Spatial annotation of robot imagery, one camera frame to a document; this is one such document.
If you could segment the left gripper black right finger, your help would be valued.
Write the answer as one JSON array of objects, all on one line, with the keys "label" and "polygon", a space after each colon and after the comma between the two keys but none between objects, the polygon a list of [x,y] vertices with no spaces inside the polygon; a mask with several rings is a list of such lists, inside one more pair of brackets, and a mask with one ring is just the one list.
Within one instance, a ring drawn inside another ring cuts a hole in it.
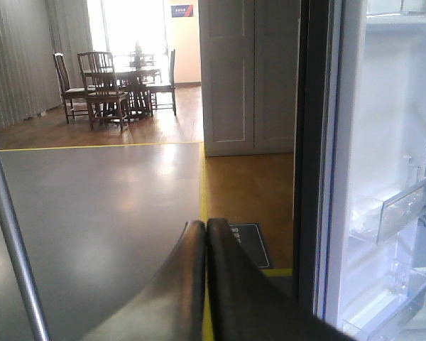
[{"label": "left gripper black right finger", "polygon": [[349,340],[303,310],[258,269],[224,218],[207,222],[207,286],[215,340]]}]

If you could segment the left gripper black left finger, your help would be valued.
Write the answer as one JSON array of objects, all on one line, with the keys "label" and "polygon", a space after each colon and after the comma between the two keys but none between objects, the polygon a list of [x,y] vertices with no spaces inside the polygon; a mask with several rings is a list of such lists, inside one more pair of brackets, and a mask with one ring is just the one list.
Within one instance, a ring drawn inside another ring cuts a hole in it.
[{"label": "left gripper black left finger", "polygon": [[205,225],[191,220],[151,281],[83,340],[201,340]]}]

